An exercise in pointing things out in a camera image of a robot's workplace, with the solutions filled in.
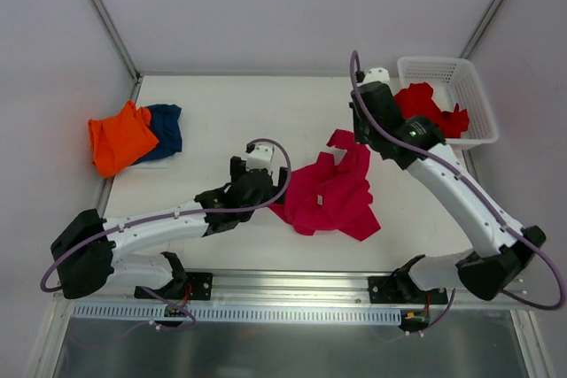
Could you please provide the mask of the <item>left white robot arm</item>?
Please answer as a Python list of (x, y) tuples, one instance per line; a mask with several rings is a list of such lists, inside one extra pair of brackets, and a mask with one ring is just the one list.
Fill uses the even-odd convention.
[(160, 297), (180, 296), (189, 278), (176, 254), (144, 250), (181, 239), (226, 233), (250, 220), (255, 210), (284, 197), (288, 166), (274, 179), (268, 164), (230, 160), (230, 181), (185, 204), (154, 214), (105, 219), (97, 210), (80, 212), (50, 246), (50, 274), (67, 299), (91, 296), (108, 286), (132, 287), (137, 298), (149, 290)]

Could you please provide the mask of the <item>magenta t shirt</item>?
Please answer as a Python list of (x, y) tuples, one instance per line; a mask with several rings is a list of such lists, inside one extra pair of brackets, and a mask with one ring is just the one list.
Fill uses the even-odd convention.
[(327, 146), (344, 152), (340, 161), (320, 152), (313, 164), (291, 173), (283, 202), (269, 209), (300, 235), (338, 231), (362, 242), (381, 229), (371, 209), (370, 151), (343, 129), (333, 132)]

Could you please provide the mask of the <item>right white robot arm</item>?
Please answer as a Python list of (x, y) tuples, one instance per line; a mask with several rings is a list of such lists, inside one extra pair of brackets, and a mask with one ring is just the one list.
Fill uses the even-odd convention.
[(505, 293), (546, 241), (545, 233), (507, 215), (459, 165), (441, 130), (429, 118), (404, 118), (387, 84), (356, 82), (351, 98), (356, 142), (418, 180), (471, 244), (462, 252), (410, 259), (393, 273), (398, 296), (413, 304), (428, 290), (440, 288), (466, 289), (484, 301)]

